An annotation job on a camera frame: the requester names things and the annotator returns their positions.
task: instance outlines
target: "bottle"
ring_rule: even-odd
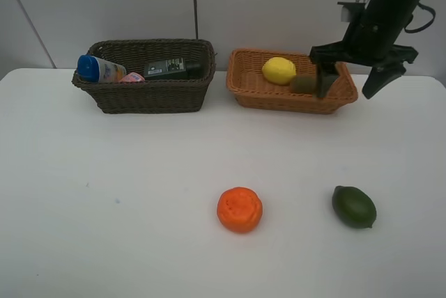
[[[88,82],[118,82],[126,76],[127,70],[122,65],[95,56],[80,56],[77,74]]]
[[[201,65],[197,62],[186,62],[184,58],[173,58],[148,63],[144,67],[146,80],[188,80],[199,79]]]

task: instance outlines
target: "yellow lemon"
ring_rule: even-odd
[[[262,68],[263,76],[269,82],[287,85],[295,77],[295,66],[288,59],[275,56],[268,60]]]

